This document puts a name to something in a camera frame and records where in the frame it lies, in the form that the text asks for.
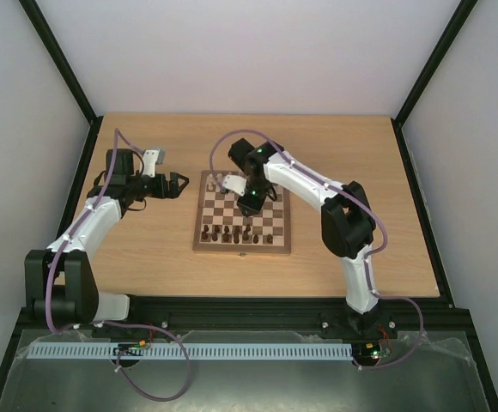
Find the wooden chessboard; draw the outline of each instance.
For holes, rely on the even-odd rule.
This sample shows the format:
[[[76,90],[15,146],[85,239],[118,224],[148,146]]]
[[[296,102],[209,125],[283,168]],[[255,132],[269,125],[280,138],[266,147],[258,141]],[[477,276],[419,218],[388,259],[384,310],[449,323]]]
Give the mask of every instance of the wooden chessboard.
[[[243,175],[242,172],[216,171],[219,179],[227,174]],[[237,206],[238,195],[233,192],[221,193],[215,184],[209,170],[201,173],[199,199],[197,203],[196,227],[194,230],[193,251],[197,252],[230,252],[240,255],[248,253],[282,254],[291,253],[291,220],[289,207],[289,192],[279,185],[274,185],[277,200],[268,197],[264,201],[262,211],[252,217],[244,217]],[[203,239],[202,232],[205,225],[209,228],[207,239]],[[250,226],[249,237],[234,243],[234,228],[241,227],[241,232]],[[213,240],[211,234],[215,227],[219,227],[218,239]],[[222,234],[228,227],[229,236],[225,241]]]

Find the wooden tabletop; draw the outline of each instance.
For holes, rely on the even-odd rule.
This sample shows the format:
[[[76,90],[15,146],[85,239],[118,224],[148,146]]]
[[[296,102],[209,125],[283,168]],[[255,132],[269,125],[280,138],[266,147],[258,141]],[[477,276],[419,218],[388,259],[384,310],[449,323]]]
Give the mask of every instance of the wooden tabletop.
[[[363,185],[390,238],[386,250],[373,256],[382,294],[438,296],[388,117],[110,113],[100,128],[77,213],[94,178],[105,168],[116,127],[140,148],[167,151],[159,173],[178,172],[191,182],[179,198],[149,199],[146,210],[128,212],[110,231],[91,263],[99,290],[184,296],[345,295],[339,259],[321,240],[319,214],[295,196],[290,256],[192,251],[199,179],[209,168],[213,144],[231,130],[256,129],[328,178]],[[255,146],[261,143],[258,137],[244,137]],[[215,168],[235,169],[227,158],[232,142],[234,138],[216,151]],[[374,236],[378,245],[380,231]]]

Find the purple cable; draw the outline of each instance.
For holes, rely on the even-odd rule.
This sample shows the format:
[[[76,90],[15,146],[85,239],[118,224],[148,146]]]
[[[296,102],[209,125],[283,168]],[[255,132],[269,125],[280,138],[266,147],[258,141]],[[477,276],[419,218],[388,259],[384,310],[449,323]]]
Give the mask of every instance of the purple cable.
[[[182,351],[184,357],[186,358],[186,365],[188,366],[188,372],[186,375],[186,380],[182,387],[180,388],[180,391],[178,391],[175,395],[172,395],[171,397],[154,397],[153,395],[150,395],[149,393],[143,391],[140,389],[132,380],[127,376],[119,362],[121,361],[121,356],[125,354],[126,351],[122,351],[119,353],[117,359],[115,360],[115,364],[118,367],[118,371],[121,372],[121,374],[127,379],[127,382],[131,386],[133,390],[135,390],[136,393],[139,395],[145,397],[146,399],[149,399],[150,401],[155,401],[155,402],[169,402],[169,401],[174,401],[175,399],[178,399],[182,395],[185,394],[186,391],[188,391],[188,388],[190,387],[191,379],[192,379],[192,371],[191,371],[191,361],[190,357],[188,356],[188,351],[186,350],[185,346],[182,344],[180,339],[178,339],[175,335],[173,335],[171,332],[168,330],[164,330],[162,328],[158,328],[157,326],[151,326],[149,324],[120,324],[118,322],[111,322],[109,320],[106,320],[103,322],[103,324],[108,324],[110,326],[115,326],[117,328],[125,328],[125,329],[149,329],[149,330],[155,330],[158,331],[166,336],[169,336],[171,339],[173,339],[180,347],[180,350]]]
[[[266,142],[268,142],[274,148],[274,150],[282,157],[282,159],[284,159],[288,164],[291,165],[291,167],[293,169],[298,170],[299,172],[301,172],[302,174],[304,174],[305,176],[307,176],[309,179],[313,180],[314,182],[318,183],[319,185],[324,185],[326,183],[320,176],[317,176],[316,174],[309,172],[304,167],[300,167],[294,159],[289,159],[287,157],[287,155],[279,148],[279,146],[277,146],[277,144],[272,139],[270,139],[268,136],[266,136],[264,133],[261,133],[258,130],[252,130],[252,129],[239,129],[239,130],[230,131],[229,133],[227,133],[226,135],[224,135],[223,137],[218,139],[218,141],[215,143],[215,146],[213,146],[213,148],[211,149],[211,152],[209,154],[210,171],[211,171],[211,174],[213,176],[213,179],[219,185],[219,187],[222,188],[222,184],[216,178],[215,169],[213,168],[213,155],[215,154],[216,149],[218,148],[218,146],[222,142],[224,142],[229,137],[231,137],[233,135],[239,135],[240,133],[249,133],[252,135],[257,135],[257,136],[262,137]],[[401,363],[402,361],[405,361],[407,358],[409,358],[413,354],[413,352],[415,352],[415,350],[419,346],[419,343],[421,342],[422,334],[424,333],[424,319],[422,317],[421,308],[419,307],[419,305],[417,305],[417,303],[415,303],[415,301],[413,299],[411,299],[408,296],[381,296],[380,294],[378,294],[375,291],[375,289],[373,288],[373,285],[371,284],[371,273],[369,272],[368,258],[371,255],[374,255],[375,253],[379,253],[380,251],[384,251],[386,246],[388,245],[388,234],[386,233],[385,225],[383,224],[381,219],[374,212],[371,211],[371,209],[368,206],[366,206],[365,204],[360,202],[358,199],[356,199],[355,197],[353,197],[352,195],[350,195],[346,191],[343,191],[343,188],[336,187],[334,185],[329,185],[328,189],[335,191],[336,193],[338,193],[342,197],[345,197],[346,199],[350,200],[352,203],[354,203],[356,206],[358,206],[360,209],[362,209],[369,217],[371,217],[375,221],[375,223],[377,223],[377,226],[379,227],[379,229],[383,235],[382,245],[380,245],[379,247],[376,247],[375,249],[372,249],[371,251],[368,251],[366,254],[363,255],[363,266],[364,266],[364,269],[366,272],[366,282],[367,282],[367,287],[369,289],[369,292],[377,299],[405,300],[406,302],[411,303],[411,305],[413,305],[413,307],[415,307],[415,309],[417,310],[417,314],[419,315],[419,333],[417,334],[417,339],[415,340],[415,344],[411,347],[411,349],[404,356],[402,356],[401,358],[399,358],[397,360],[394,360],[393,362],[387,363],[385,365],[376,365],[374,367],[363,367],[362,365],[360,365],[357,362],[357,360],[354,360],[354,363],[358,367],[358,369],[365,369],[368,371],[375,370],[375,369],[384,369],[386,367],[393,367],[394,365],[397,365],[397,364]]]
[[[115,132],[119,135],[119,137],[121,137],[121,140],[123,140],[127,146],[129,146],[130,148],[132,148],[134,151],[138,152],[139,155],[144,155],[144,150],[142,150],[141,148],[139,148],[138,146],[136,146],[134,143],[129,142],[125,138],[125,136],[123,136],[123,134],[121,133],[121,131],[119,131],[119,129],[116,129]]]
[[[115,160],[117,157],[118,153],[118,143],[119,143],[119,138],[123,139],[124,142],[127,143],[128,146],[134,147],[137,150],[140,150],[136,146],[132,145],[119,131],[119,129],[115,130],[114,137],[113,137],[113,151],[112,151],[112,158],[110,159],[110,170],[113,170],[115,166]],[[108,173],[106,175],[106,180],[104,181],[104,184],[102,186],[102,189],[100,190],[100,193],[96,200],[93,203],[93,208],[96,209],[100,203],[100,200],[104,196],[104,193],[106,192],[106,189],[108,185],[110,184],[110,180],[112,179],[112,174]],[[77,220],[77,222],[71,227],[71,230],[66,233],[67,236],[72,237],[77,229],[83,224],[83,222],[88,218],[88,216],[91,214],[91,210],[86,210],[81,217]],[[61,329],[57,329],[54,325],[54,322],[52,321],[52,312],[51,312],[51,299],[52,299],[52,285],[54,284],[54,274],[57,271],[58,267],[58,261],[60,260],[60,256],[62,255],[62,252],[64,251],[65,247],[68,245],[68,240],[64,240],[62,242],[62,245],[60,245],[54,254],[54,258],[52,259],[51,262],[51,268],[49,269],[49,276],[46,279],[46,290],[45,290],[45,319],[46,319],[46,325],[48,326],[49,330],[51,333],[60,333],[63,332],[67,329],[69,329],[73,324],[67,324]]]

